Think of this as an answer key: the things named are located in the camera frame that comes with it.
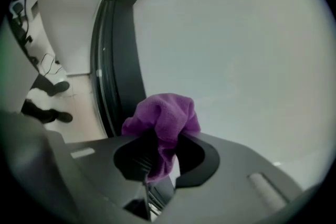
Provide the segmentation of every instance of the microfiber towel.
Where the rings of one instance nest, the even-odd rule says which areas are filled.
[[[155,182],[172,171],[179,134],[194,135],[201,130],[194,101],[174,93],[146,98],[138,104],[134,116],[125,120],[121,133],[141,136],[148,130],[155,130],[158,139],[157,167],[147,177],[147,182]]]

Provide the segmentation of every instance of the black shoe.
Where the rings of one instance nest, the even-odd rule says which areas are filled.
[[[48,95],[51,97],[57,93],[65,92],[66,90],[69,89],[69,87],[70,87],[70,84],[67,81],[61,81],[54,85],[54,91],[52,93],[48,93]]]
[[[59,112],[55,109],[50,109],[50,112],[55,114],[56,120],[59,120],[65,123],[69,123],[73,119],[72,115],[68,112]]]

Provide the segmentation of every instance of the floor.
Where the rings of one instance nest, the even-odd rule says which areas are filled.
[[[96,111],[90,77],[88,75],[68,77],[61,65],[55,63],[55,54],[43,29],[40,15],[30,22],[29,29],[33,42],[27,45],[27,50],[31,56],[39,59],[40,73],[45,74],[49,71],[46,78],[53,84],[60,81],[70,83],[67,91],[54,97],[49,97],[47,93],[38,89],[32,89],[28,93],[27,98],[32,99],[38,107],[69,112],[73,116],[73,121],[70,123],[55,120],[45,124],[45,128],[61,133],[66,143],[107,138]]]

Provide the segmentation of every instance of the curved black frame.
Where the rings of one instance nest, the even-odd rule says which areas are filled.
[[[108,136],[120,135],[123,121],[132,116],[136,105],[146,98],[135,42],[132,11],[135,1],[102,0],[94,25],[92,83]],[[333,0],[327,2],[335,15]],[[317,193],[303,208],[286,209],[284,213],[276,214],[262,223],[298,222],[314,216],[319,203],[330,193],[335,170],[336,162]]]

